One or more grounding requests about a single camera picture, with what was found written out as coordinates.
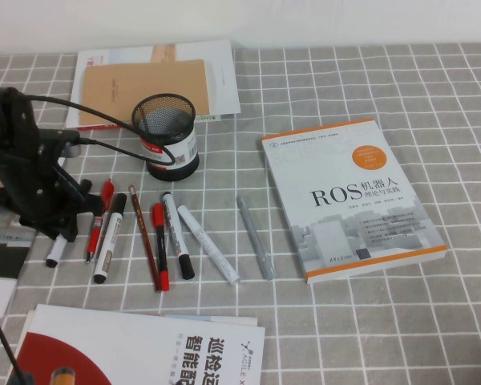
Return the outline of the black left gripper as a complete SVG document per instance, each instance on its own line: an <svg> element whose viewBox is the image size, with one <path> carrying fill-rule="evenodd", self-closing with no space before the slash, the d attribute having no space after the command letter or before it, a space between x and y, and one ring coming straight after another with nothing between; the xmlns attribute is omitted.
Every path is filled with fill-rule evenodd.
<svg viewBox="0 0 481 385"><path fill-rule="evenodd" d="M82 179L78 184L59 165L59 158L79 140L73 130L41 129L33 137L0 146L0 207L52 240L62 236L73 242L78 225L72 215L105 211L102 197L91 193L92 182Z"/></svg>

